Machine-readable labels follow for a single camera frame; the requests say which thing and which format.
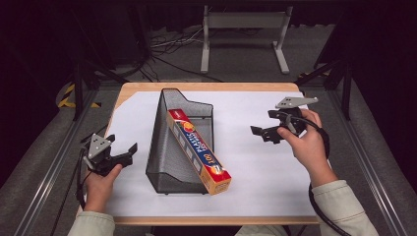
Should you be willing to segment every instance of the white sheet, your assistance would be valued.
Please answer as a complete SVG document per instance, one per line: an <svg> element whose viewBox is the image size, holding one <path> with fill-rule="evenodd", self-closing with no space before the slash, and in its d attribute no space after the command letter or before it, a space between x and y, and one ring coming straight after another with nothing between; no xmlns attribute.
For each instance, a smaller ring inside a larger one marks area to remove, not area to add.
<svg viewBox="0 0 417 236"><path fill-rule="evenodd" d="M117 108L107 131L114 134L112 155L138 143L133 165L114 185L108 213L114 216L312 216L309 176L287 142L264 143L250 126L267 128L279 121L268 110L301 92L183 91L189 99L213 104L217 158L232 176L218 195L157 194L145 170L159 91L140 91Z"/></svg>

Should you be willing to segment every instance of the white sleeve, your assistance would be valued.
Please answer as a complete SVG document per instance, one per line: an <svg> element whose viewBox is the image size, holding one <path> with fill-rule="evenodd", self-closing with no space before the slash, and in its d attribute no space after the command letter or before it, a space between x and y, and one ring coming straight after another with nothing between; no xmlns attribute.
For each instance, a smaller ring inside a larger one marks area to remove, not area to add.
<svg viewBox="0 0 417 236"><path fill-rule="evenodd" d="M82 211L77 215L69 236L112 236L113 216L92 211Z"/></svg>
<svg viewBox="0 0 417 236"><path fill-rule="evenodd" d="M344 180L334 181L313 190L314 198L322 212L350 235L378 235L352 189ZM319 218L323 236L338 235Z"/></svg>

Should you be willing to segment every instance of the black cable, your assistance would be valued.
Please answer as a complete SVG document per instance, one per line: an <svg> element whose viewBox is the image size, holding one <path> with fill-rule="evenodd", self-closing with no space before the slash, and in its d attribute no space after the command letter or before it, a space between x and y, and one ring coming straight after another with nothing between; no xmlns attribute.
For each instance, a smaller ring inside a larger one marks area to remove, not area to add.
<svg viewBox="0 0 417 236"><path fill-rule="evenodd" d="M161 42L160 44L163 44L163 43L169 43L169 42L173 42L173 41L176 41L176 40L178 40L178 35L182 35L182 36L184 36L184 33L179 33L178 31L177 32L174 32L174 33L166 33L165 35L166 36L169 36L171 34L171 36L170 36L170 38L169 39L167 39L166 37L165 37L165 40L163 41L163 42Z"/></svg>
<svg viewBox="0 0 417 236"><path fill-rule="evenodd" d="M104 130L105 128L107 127L107 125L104 125L103 127L101 127L99 130L97 130L97 134L98 133L100 133L102 130ZM87 136L87 137L85 137L85 138L83 138L81 141L80 141L80 143L82 144L82 148L81 148L81 150L80 150L80 153L79 153L79 158L78 158L78 160L77 160L77 163L76 163L76 166L74 167L74 170L73 170L73 173L72 173L72 175L71 175L71 179L70 179L70 182L68 183L68 187L67 187L67 190L66 190L66 192L65 192L65 195L64 195L64 200L62 201L62 203L61 203L61 206L59 207L59 210L58 210L58 214L57 214L57 216L56 216L56 218L55 218L55 222L54 222L54 224L53 224L53 227L52 227L52 231L51 231L51 236L53 236L54 235L54 233L55 233L55 230L56 230L56 227L58 226L58 221L59 221L59 218L61 217L61 213L62 213L62 210L64 209L64 205L65 205L65 202L67 201L67 198L68 198L68 194L69 194L69 192L70 192L70 190L71 190L71 186L73 185L73 181L74 181L74 177L75 177L75 175L76 175L76 173L78 172L78 175L77 175L77 193L76 193L76 197L77 197L77 199L80 201L80 199L79 199L79 187L81 186L81 195L82 195L82 197L83 197L83 199L84 199L84 194L83 194L83 186L84 186L84 182L86 181L86 179L89 177L89 175L84 179L84 181L83 182L81 182L81 167L82 167L82 161L83 161L83 155L84 155L84 152L87 150L87 148L86 148L86 146L87 146L87 144L89 143L89 141L88 141L88 138L90 138L91 137L91 135L89 135L89 136Z"/></svg>
<svg viewBox="0 0 417 236"><path fill-rule="evenodd" d="M169 44L174 44L174 43L178 43L178 41L188 41L193 39L193 37L198 37L201 34L201 31L203 30L203 27L199 30L193 31L193 32L188 32L187 34L185 34L184 32L181 33L181 36L176 38L177 35L179 35L180 33L176 33L175 35L173 35L171 37L171 39L167 40L166 37L164 36L155 36L153 38L158 38L158 37L162 37L164 38L163 41L153 41L152 42L152 46L151 47L158 47L158 46L163 46L163 45L169 45Z"/></svg>
<svg viewBox="0 0 417 236"><path fill-rule="evenodd" d="M157 74L156 74L156 77L155 77L151 72L147 71L145 68L143 70L141 70L141 72L142 72L142 74L144 74L145 77L148 78L148 80L149 80L149 77L147 75L156 79L157 82L160 82L159 78L157 77Z"/></svg>
<svg viewBox="0 0 417 236"><path fill-rule="evenodd" d="M308 120L308 119L304 119L304 118L301 118L301 117L294 117L294 116L292 116L291 117L292 119L294 119L294 120L299 120L299 121L302 121L302 122L304 122L304 123L306 123L306 124L308 124L308 125L310 125L310 126L312 126L313 128L315 128L316 130L320 130L321 128L316 124L316 123L314 123L313 121L311 121L311 120Z"/></svg>
<svg viewBox="0 0 417 236"><path fill-rule="evenodd" d="M143 76L145 76L148 79L148 81L153 83L153 80L146 73L144 73L142 70L140 70L140 72L142 73Z"/></svg>
<svg viewBox="0 0 417 236"><path fill-rule="evenodd" d="M86 180L89 178L89 176L92 174L92 172L90 172L85 178L84 178L84 180L83 180L83 185L84 185L84 183L86 183Z"/></svg>
<svg viewBox="0 0 417 236"><path fill-rule="evenodd" d="M195 42L193 39L194 37L198 37L202 33L202 29L199 29L194 32L188 33L188 35L185 35L185 33L182 33L180 37L174 39L177 35L172 36L170 40L166 40L164 42L161 42L160 44L153 45L151 48L164 46L164 50L155 50L153 49L152 52L158 53L157 56L163 55L163 54L172 54L178 49L180 49L183 46L190 45Z"/></svg>
<svg viewBox="0 0 417 236"><path fill-rule="evenodd" d="M348 234L346 231L344 231L343 229L341 229L339 226L337 226L335 223L333 223L333 221L331 221L323 212L322 210L319 208L319 206L317 205L315 199L314 199L314 194L312 191L312 185L310 184L309 186L309 200L310 200L310 204L312 205L314 211L316 212L316 214L325 222L325 224L327 224L330 228L332 228L336 233L338 233L341 236L350 236L350 234Z"/></svg>
<svg viewBox="0 0 417 236"><path fill-rule="evenodd" d="M157 76L157 72L156 71L154 71L153 70L153 68L152 68L152 66L150 65L150 63L148 63L147 62L147 65L149 66L149 68L150 68L150 70L155 74L155 76L154 76L154 78L156 78L158 81L159 81L159 78L158 78L158 76Z"/></svg>
<svg viewBox="0 0 417 236"><path fill-rule="evenodd" d="M173 65L173 64L171 64L171 63L169 63L169 62L167 62L167 61L165 61L165 60L163 60L163 59L160 59L159 57L152 56L152 58L154 58L154 59L156 59L156 60L159 60L159 61L161 61L161 62L163 62L163 63L166 63L166 64L168 64L168 65L170 65L170 66L172 66L172 67L174 67L174 68L176 68L176 69L178 69L178 70L181 70L181 71L183 71L183 72L191 73L191 74L194 74L194 75L198 75L198 76L200 76L200 77L208 78L208 79L214 80L214 81L216 81L216 82L221 82L221 83L223 83L223 81L221 81L221 80L219 80L219 79L216 79L216 78L214 78L214 77L205 76L205 75L202 75L202 74L200 74L200 73L193 72L193 71L189 71L189 70L186 70L186 69L180 68L180 67L178 67L178 66L175 66L175 65Z"/></svg>

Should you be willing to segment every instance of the orange box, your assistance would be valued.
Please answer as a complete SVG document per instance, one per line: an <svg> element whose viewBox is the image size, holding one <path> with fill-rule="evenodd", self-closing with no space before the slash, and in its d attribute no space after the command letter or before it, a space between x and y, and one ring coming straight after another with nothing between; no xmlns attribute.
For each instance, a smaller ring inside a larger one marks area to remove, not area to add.
<svg viewBox="0 0 417 236"><path fill-rule="evenodd" d="M232 177L217 160L182 109L170 109L166 122L200 176L208 193L215 195L228 189Z"/></svg>

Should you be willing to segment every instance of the mesh file holder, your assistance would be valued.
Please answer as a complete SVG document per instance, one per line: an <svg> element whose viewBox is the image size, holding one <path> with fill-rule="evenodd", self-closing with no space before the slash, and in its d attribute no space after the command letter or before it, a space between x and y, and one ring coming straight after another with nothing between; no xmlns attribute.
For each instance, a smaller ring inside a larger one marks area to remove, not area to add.
<svg viewBox="0 0 417 236"><path fill-rule="evenodd" d="M182 109L214 151L212 105L189 101L177 88L164 88L159 97L146 174L159 194L208 191L166 123L168 109Z"/></svg>

